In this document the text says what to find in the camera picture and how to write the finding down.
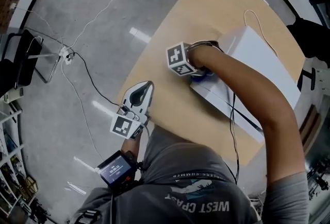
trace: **hand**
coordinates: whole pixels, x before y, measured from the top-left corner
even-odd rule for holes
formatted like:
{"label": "hand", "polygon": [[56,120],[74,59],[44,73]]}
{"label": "hand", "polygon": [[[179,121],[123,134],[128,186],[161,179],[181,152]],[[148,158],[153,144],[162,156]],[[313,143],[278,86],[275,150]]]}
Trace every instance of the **hand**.
{"label": "hand", "polygon": [[196,68],[202,68],[205,66],[205,60],[207,60],[206,56],[209,52],[213,51],[215,48],[211,46],[200,46],[190,51],[188,53],[188,58],[190,63]]}

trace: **display screen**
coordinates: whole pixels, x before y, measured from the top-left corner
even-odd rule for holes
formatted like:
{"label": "display screen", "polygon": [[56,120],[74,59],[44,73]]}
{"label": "display screen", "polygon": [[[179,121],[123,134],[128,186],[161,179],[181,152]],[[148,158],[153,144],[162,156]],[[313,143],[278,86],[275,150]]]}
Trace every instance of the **display screen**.
{"label": "display screen", "polygon": [[104,177],[109,185],[114,183],[119,177],[130,170],[130,165],[122,156],[118,156],[110,164],[99,170],[99,174]]}

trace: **white cable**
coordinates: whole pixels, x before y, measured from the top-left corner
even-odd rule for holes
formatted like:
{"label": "white cable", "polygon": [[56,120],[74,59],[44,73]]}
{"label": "white cable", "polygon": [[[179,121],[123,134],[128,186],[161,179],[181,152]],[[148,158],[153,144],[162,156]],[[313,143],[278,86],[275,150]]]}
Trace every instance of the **white cable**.
{"label": "white cable", "polygon": [[93,140],[93,137],[92,137],[91,131],[90,131],[90,129],[89,129],[89,127],[88,127],[88,124],[87,124],[87,119],[86,119],[86,115],[85,115],[85,111],[84,111],[84,107],[83,107],[83,102],[81,101],[81,98],[79,97],[78,92],[77,92],[75,86],[72,84],[72,82],[71,82],[71,81],[68,79],[68,77],[65,75],[65,73],[64,73],[64,71],[63,71],[63,63],[64,63],[64,59],[63,59],[62,62],[61,62],[61,71],[62,71],[62,74],[64,75],[64,77],[66,78],[66,80],[68,81],[68,83],[70,83],[70,85],[73,87],[74,92],[76,93],[76,95],[77,95],[77,97],[78,97],[78,99],[79,99],[79,101],[80,101],[80,105],[81,105],[82,113],[83,113],[84,118],[85,118],[85,123],[86,123],[86,127],[87,127],[87,129],[88,129],[88,132],[89,132],[89,136],[90,136],[90,138],[91,138],[91,140],[92,140],[92,143],[93,143],[93,146],[94,146],[94,148],[95,148],[95,151],[96,151],[96,152],[98,153],[98,155],[101,157],[102,161],[104,161],[103,157],[100,155],[100,153],[98,152],[98,150],[97,150],[97,148],[96,148],[96,146],[95,146],[95,144],[94,144],[94,140]]}
{"label": "white cable", "polygon": [[266,43],[270,46],[270,48],[274,51],[275,55],[278,57],[278,54],[277,54],[276,50],[272,47],[272,45],[271,45],[271,44],[268,42],[268,40],[266,39],[265,34],[263,33],[263,30],[262,30],[262,27],[261,27],[260,20],[259,20],[257,14],[256,14],[253,10],[246,10],[246,11],[244,12],[243,18],[244,18],[244,24],[245,24],[245,26],[248,26],[248,24],[246,23],[246,17],[245,17],[247,12],[251,12],[251,13],[253,13],[253,14],[256,16],[256,19],[257,19],[257,21],[258,21],[258,24],[259,24],[259,27],[260,27],[260,30],[261,30],[261,34],[262,34],[264,40],[265,40]]}
{"label": "white cable", "polygon": [[31,47],[31,45],[32,45],[32,42],[33,42],[33,40],[36,39],[36,38],[40,38],[40,43],[42,42],[42,37],[40,37],[40,36],[34,37],[34,38],[32,39],[32,41],[31,41],[30,45],[29,45],[29,48],[28,48],[27,51],[26,51],[26,54],[29,52],[30,47]]}
{"label": "white cable", "polygon": [[51,26],[50,26],[50,24],[43,18],[43,17],[41,17],[38,13],[36,13],[36,12],[34,12],[34,11],[31,11],[31,10],[25,10],[25,9],[22,9],[22,8],[19,8],[19,7],[15,7],[16,9],[19,9],[19,10],[22,10],[22,11],[26,11],[26,12],[33,12],[34,14],[36,14],[41,20],[43,20],[46,24],[47,24],[47,26],[49,27],[49,29],[52,31],[52,33],[54,34],[54,35],[56,35],[56,36],[60,36],[60,35],[58,35],[58,34],[56,34],[54,31],[53,31],[53,29],[51,28]]}
{"label": "white cable", "polygon": [[97,19],[97,17],[98,17],[103,11],[105,11],[105,10],[110,6],[110,4],[112,3],[112,1],[114,1],[114,0],[111,0],[111,1],[108,3],[108,5],[107,5],[103,10],[101,10],[101,11],[96,15],[96,17],[95,17],[93,20],[91,20],[90,22],[88,22],[88,23],[85,25],[85,27],[84,27],[84,29],[82,30],[82,32],[81,32],[81,33],[78,35],[78,37],[76,38],[76,41],[74,41],[73,45],[69,46],[68,48],[71,48],[71,47],[75,46],[75,44],[77,43],[79,37],[85,32],[86,27],[87,27],[89,24],[93,23],[93,22]]}
{"label": "white cable", "polygon": [[57,41],[58,41],[58,40],[61,40],[61,45],[62,45],[62,48],[63,48],[63,37],[62,37],[61,35],[59,35],[59,34],[57,34],[57,33],[54,32],[54,30],[51,28],[51,25],[47,22],[46,19],[44,19],[42,16],[40,16],[37,12],[31,11],[31,10],[22,9],[22,8],[17,7],[17,6],[15,7],[15,9],[19,9],[19,10],[26,11],[26,12],[32,12],[32,13],[34,13],[36,16],[38,16],[41,20],[43,20],[43,21],[47,24],[48,28],[51,30],[52,34],[55,35],[55,36],[60,37],[59,39],[57,39]]}

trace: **wooden table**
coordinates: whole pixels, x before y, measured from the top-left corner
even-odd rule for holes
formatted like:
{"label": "wooden table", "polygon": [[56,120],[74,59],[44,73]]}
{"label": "wooden table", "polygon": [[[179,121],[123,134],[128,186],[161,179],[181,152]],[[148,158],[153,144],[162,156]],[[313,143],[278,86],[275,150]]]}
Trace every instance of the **wooden table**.
{"label": "wooden table", "polygon": [[[224,158],[236,160],[229,119],[168,70],[165,49],[180,41],[217,40],[244,26],[243,13],[254,10],[263,31],[293,80],[297,81],[304,55],[293,36],[263,0],[178,0],[150,40],[119,95],[134,84],[152,80],[155,92],[150,107],[152,121],[173,133],[211,147]],[[247,23],[261,36],[257,20],[248,13]],[[263,143],[235,127],[240,163],[246,165]]]}

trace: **gray floor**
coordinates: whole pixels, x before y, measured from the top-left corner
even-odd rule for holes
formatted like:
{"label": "gray floor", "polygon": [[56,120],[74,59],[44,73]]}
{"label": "gray floor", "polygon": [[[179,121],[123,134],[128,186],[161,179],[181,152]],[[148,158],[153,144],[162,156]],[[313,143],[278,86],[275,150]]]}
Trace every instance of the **gray floor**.
{"label": "gray floor", "polygon": [[[115,0],[87,27],[73,48],[85,58],[95,84],[107,97],[116,99],[121,85],[146,47],[146,42],[133,36],[130,30],[135,28],[152,37],[176,1]],[[294,22],[293,14],[282,0],[266,1],[285,24]],[[44,17],[54,32],[64,37],[65,44],[72,45],[85,24],[108,2],[37,0],[33,11]],[[26,26],[52,34],[34,14],[30,15]],[[44,44],[54,52],[60,48],[58,43],[47,37]],[[43,71],[50,69],[49,62],[44,59],[39,60],[38,67]],[[74,58],[72,64],[64,64],[63,69],[81,97],[95,146],[101,156],[107,158],[122,144],[119,137],[109,133],[107,109],[116,109],[97,94],[80,59]],[[64,223],[80,207],[92,188],[105,186],[91,170],[102,160],[93,147],[80,102],[60,68],[48,85],[34,75],[20,105],[23,109],[21,129],[27,170],[38,182],[39,201],[51,213],[53,220]],[[143,151],[146,135],[141,145]],[[240,186],[247,193],[258,192],[264,188],[265,174],[265,150],[262,149],[251,165],[242,169]],[[68,182],[81,191],[75,191]]]}

